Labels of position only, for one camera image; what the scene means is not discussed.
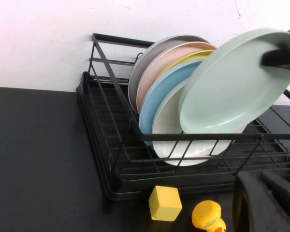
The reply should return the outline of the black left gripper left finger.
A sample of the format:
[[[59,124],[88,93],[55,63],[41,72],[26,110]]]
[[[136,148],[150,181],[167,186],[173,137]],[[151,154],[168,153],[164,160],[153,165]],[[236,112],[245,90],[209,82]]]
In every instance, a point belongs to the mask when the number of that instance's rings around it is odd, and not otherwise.
[[[290,48],[277,49],[264,53],[261,58],[261,65],[290,70]]]

